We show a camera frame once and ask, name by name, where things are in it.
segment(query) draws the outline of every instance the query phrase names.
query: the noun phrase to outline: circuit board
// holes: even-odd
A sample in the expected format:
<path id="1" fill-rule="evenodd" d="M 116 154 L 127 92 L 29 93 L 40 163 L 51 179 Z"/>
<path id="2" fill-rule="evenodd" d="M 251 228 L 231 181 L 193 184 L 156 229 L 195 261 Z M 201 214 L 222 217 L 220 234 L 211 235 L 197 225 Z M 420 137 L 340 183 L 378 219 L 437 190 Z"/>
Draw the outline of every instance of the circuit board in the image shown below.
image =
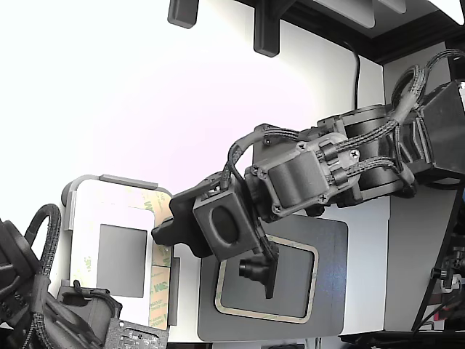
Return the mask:
<path id="1" fill-rule="evenodd" d="M 112 318 L 105 349 L 166 349 L 168 331 Z"/>

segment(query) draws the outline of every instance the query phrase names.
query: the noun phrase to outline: rectangular frame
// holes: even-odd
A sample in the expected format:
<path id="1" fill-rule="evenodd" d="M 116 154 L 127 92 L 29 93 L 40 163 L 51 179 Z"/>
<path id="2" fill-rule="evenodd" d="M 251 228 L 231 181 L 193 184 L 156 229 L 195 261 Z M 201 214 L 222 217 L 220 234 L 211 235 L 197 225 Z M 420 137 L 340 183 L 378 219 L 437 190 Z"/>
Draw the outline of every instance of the rectangular frame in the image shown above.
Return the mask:
<path id="1" fill-rule="evenodd" d="M 313 304 L 313 297 L 315 296 L 315 283 L 317 281 L 317 272 L 318 272 L 318 250 L 314 246 L 301 244 L 299 242 L 287 240 L 285 238 L 278 238 L 277 236 L 267 235 L 270 241 L 275 242 L 276 244 L 284 245 L 293 247 L 295 249 L 302 249 L 304 251 L 308 251 L 313 253 L 313 268 L 312 268 L 312 277 L 310 279 L 310 294 L 308 298 L 308 306 L 307 312 L 303 318 L 298 318 L 296 316 L 284 316 L 284 315 L 276 315 L 276 314 L 269 314 L 269 313 L 261 313 L 258 311 L 252 310 L 243 310 L 243 309 L 236 309 L 236 308 L 228 308 L 222 305 L 221 303 L 221 295 L 223 291 L 223 283 L 225 281 L 225 271 L 226 271 L 226 260 L 223 260 L 219 266 L 219 275 L 218 275 L 218 282 L 217 282 L 217 291 L 215 293 L 215 307 L 220 313 L 227 314 L 227 315 L 236 315 L 236 316 L 245 316 L 247 318 L 259 318 L 262 320 L 272 320 L 272 321 L 282 321 L 282 322 L 289 322 L 293 324 L 305 324 L 312 314 L 312 304 Z"/>

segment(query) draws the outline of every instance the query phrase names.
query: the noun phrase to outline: metal bracket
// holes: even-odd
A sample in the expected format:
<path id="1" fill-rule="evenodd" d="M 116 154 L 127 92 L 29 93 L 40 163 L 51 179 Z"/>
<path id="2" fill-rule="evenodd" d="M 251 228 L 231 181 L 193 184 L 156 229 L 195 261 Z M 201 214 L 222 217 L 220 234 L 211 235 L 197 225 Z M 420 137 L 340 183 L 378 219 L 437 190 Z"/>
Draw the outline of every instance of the metal bracket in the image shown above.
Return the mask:
<path id="1" fill-rule="evenodd" d="M 268 57 L 279 53 L 280 19 L 296 0 L 258 0 L 255 6 L 254 50 Z"/>
<path id="2" fill-rule="evenodd" d="M 197 23 L 198 0 L 170 0 L 168 22 L 186 29 Z"/>

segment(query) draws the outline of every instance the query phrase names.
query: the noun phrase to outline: robotic arm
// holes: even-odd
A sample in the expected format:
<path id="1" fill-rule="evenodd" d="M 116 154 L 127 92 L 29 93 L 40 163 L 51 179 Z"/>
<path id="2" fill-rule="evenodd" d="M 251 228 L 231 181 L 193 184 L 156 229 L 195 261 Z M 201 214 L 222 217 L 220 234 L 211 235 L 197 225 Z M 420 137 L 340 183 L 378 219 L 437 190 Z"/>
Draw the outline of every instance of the robotic arm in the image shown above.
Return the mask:
<path id="1" fill-rule="evenodd" d="M 462 86 L 452 81 L 426 95 L 431 69 L 458 50 L 434 56 L 400 77 L 391 105 L 372 105 L 321 120 L 297 132 L 260 125 L 236 141 L 221 172 L 176 195 L 173 217 L 152 231 L 157 244 L 187 244 L 193 254 L 221 261 L 253 250 L 239 274 L 264 285 L 272 298 L 278 247 L 261 221 L 305 210 L 354 206 L 380 196 L 410 198 L 419 184 L 465 178 L 465 112 Z M 254 147 L 242 177 L 235 164 Z"/>

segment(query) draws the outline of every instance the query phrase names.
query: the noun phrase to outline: white wall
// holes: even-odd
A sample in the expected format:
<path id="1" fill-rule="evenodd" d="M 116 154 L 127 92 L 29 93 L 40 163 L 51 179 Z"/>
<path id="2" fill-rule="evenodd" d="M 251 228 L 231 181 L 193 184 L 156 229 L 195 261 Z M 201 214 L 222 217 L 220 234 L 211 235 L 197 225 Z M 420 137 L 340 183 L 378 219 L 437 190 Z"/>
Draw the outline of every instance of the white wall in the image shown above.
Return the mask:
<path id="1" fill-rule="evenodd" d="M 352 108 L 351 52 L 282 23 L 281 53 L 270 59 L 253 51 L 250 7 L 201 0 L 186 30 L 168 24 L 168 5 L 0 3 L 2 219 L 24 231 L 83 174 L 177 193 L 221 169 L 233 141 L 257 124 L 303 129 Z M 359 106 L 383 102 L 382 67 L 362 59 Z M 56 279 L 67 275 L 69 243 L 63 236 Z"/>

